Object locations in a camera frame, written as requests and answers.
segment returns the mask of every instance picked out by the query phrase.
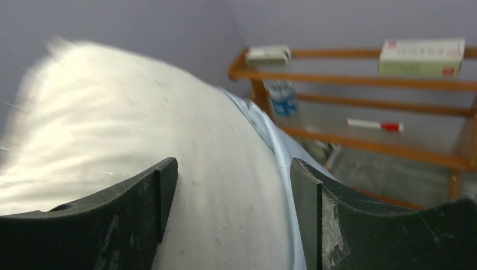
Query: small white box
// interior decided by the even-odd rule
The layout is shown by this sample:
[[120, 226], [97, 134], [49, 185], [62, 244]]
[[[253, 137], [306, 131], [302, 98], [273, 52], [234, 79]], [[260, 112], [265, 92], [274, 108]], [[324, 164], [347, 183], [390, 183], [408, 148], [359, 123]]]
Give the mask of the small white box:
[[458, 76], [464, 59], [463, 38], [386, 40], [379, 57], [378, 71], [384, 76]]

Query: wooden shelf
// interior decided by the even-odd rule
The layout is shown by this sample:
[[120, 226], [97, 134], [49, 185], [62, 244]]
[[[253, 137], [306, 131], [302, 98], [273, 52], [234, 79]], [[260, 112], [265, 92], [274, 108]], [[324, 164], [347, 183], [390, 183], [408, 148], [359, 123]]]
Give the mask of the wooden shelf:
[[[295, 49], [292, 50], [292, 56], [294, 59], [378, 59], [380, 52], [380, 48]], [[446, 91], [449, 93], [477, 93], [476, 81], [260, 72], [254, 69], [249, 69], [246, 66], [246, 53], [247, 49], [243, 50], [232, 63], [228, 71], [229, 78], [231, 80], [251, 80], [253, 85], [253, 100], [272, 118], [272, 120], [274, 119], [274, 114], [269, 103], [268, 93], [262, 83], [262, 80], [264, 79], [292, 80], [317, 84], [339, 84], [348, 86], [411, 88], [415, 90], [426, 89], [432, 91]], [[466, 48], [464, 57], [465, 59], [477, 59], [477, 47]], [[307, 102], [319, 102], [320, 104], [355, 106], [465, 118], [467, 119], [467, 123], [462, 130], [460, 139], [457, 143], [458, 148], [452, 153], [439, 153], [412, 147], [368, 141], [365, 139], [347, 137], [343, 134], [313, 132], [299, 127], [291, 127], [289, 125], [281, 128], [293, 137], [310, 138], [324, 142], [337, 143], [345, 147], [390, 154], [452, 168], [454, 173], [452, 174], [451, 181], [451, 199], [455, 199], [458, 195], [456, 190], [458, 190], [460, 185], [460, 173], [462, 171], [477, 171], [477, 100], [472, 107], [462, 108], [383, 100], [365, 100], [361, 98], [336, 97], [322, 94], [299, 93], [298, 99]]]

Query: cardboard box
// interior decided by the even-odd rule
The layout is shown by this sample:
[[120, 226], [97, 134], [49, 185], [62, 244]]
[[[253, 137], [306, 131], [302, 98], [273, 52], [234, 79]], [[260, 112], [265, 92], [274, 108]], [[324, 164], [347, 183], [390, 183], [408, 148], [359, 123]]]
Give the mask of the cardboard box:
[[465, 40], [386, 40], [379, 57], [378, 71], [384, 76], [458, 76], [464, 58]]

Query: marker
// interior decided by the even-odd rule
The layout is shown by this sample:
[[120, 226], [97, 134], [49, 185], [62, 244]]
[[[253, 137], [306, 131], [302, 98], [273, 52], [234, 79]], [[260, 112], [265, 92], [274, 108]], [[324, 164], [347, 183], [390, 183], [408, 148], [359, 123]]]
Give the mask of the marker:
[[376, 122], [356, 119], [346, 119], [346, 124], [350, 127], [374, 128], [388, 132], [403, 132], [404, 126], [398, 122]]

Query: light blue sheet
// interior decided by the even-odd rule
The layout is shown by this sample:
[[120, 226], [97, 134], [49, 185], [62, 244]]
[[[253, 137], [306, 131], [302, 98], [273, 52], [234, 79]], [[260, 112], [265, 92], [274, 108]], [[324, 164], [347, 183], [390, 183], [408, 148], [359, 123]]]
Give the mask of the light blue sheet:
[[299, 158], [315, 167], [323, 174], [335, 179], [320, 163], [316, 162], [294, 139], [286, 134], [271, 121], [255, 103], [249, 100], [243, 100], [233, 94], [225, 92], [237, 107], [247, 117], [249, 122], [260, 134], [265, 143], [275, 154], [277, 165], [280, 170], [280, 176], [283, 181], [283, 187], [287, 196], [288, 209], [290, 212], [291, 230], [293, 235], [293, 269], [307, 270], [305, 255], [303, 253], [302, 238], [298, 227], [296, 217], [295, 203], [293, 193], [291, 192], [290, 166], [293, 158]]

